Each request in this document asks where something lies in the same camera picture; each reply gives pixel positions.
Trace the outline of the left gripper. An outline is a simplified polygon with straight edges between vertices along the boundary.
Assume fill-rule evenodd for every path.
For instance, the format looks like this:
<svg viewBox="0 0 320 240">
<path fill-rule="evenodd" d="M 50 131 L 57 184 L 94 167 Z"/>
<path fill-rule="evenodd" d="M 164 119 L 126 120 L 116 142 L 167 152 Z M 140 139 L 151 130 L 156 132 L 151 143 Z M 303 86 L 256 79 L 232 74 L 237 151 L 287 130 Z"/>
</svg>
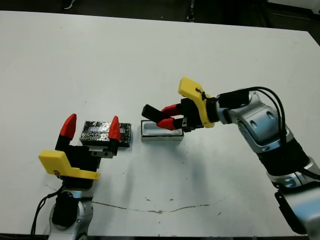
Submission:
<svg viewBox="0 0 320 240">
<path fill-rule="evenodd" d="M 121 141 L 120 123 L 114 116 L 109 127 L 109 146 L 100 150 L 90 150 L 88 146 L 70 145 L 76 132 L 77 115 L 71 114 L 64 122 L 55 150 L 44 150 L 38 156 L 49 175 L 62 180 L 62 185 L 70 189 L 88 190 L 100 179 L 98 168 L 102 158 L 111 159 L 118 153 Z"/>
</svg>

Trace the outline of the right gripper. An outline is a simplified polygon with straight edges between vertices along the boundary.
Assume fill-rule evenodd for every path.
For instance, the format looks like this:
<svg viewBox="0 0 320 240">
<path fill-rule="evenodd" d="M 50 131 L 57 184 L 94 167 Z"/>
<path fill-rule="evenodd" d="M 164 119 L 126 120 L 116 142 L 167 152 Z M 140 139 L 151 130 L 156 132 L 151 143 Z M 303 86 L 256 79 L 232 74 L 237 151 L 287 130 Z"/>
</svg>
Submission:
<svg viewBox="0 0 320 240">
<path fill-rule="evenodd" d="M 161 112 L 166 115 L 182 115 L 183 118 L 166 118 L 156 125 L 170 131 L 183 129 L 191 132 L 200 128 L 213 128 L 219 120 L 216 113 L 216 99 L 208 95 L 203 87 L 183 77 L 179 82 L 178 93 L 182 96 L 180 103 L 164 107 Z"/>
</svg>

